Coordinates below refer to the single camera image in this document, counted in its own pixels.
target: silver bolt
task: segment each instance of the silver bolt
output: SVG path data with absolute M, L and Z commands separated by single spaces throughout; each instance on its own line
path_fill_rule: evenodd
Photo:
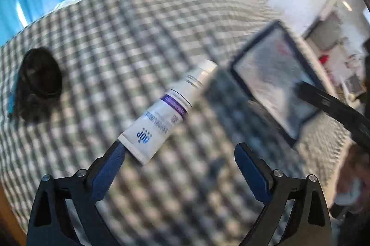
M 276 177 L 283 177 L 284 173 L 281 170 L 274 170 L 274 175 Z
M 310 176 L 308 176 L 308 178 L 310 179 L 310 181 L 312 181 L 312 182 L 316 182 L 317 180 L 318 180 L 318 178 L 315 176 L 315 175 L 313 175 L 313 174 L 311 174 Z
M 51 179 L 51 175 L 50 174 L 46 174 L 42 177 L 42 181 L 48 181 L 49 179 Z
M 85 169 L 79 169 L 76 172 L 77 177 L 84 177 L 86 175 L 87 171 Z

